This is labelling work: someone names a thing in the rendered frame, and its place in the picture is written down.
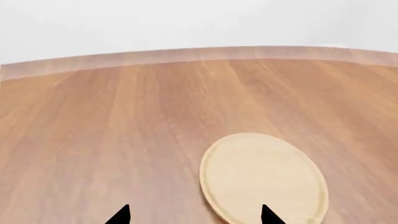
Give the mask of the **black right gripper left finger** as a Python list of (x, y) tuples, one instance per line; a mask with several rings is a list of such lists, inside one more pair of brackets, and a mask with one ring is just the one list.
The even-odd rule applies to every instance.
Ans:
[(105, 224), (130, 224), (131, 212), (128, 204), (123, 206)]

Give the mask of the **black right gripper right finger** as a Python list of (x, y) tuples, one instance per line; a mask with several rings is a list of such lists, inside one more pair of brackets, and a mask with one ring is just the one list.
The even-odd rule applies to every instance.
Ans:
[(262, 205), (261, 222), (262, 224), (286, 224), (267, 205)]

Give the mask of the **round cream plate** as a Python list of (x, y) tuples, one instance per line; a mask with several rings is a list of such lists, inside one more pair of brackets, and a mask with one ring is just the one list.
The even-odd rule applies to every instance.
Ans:
[(227, 224), (261, 222), (267, 206), (285, 224), (322, 224), (329, 204), (324, 176), (290, 143), (258, 133), (219, 139), (205, 152), (200, 186)]

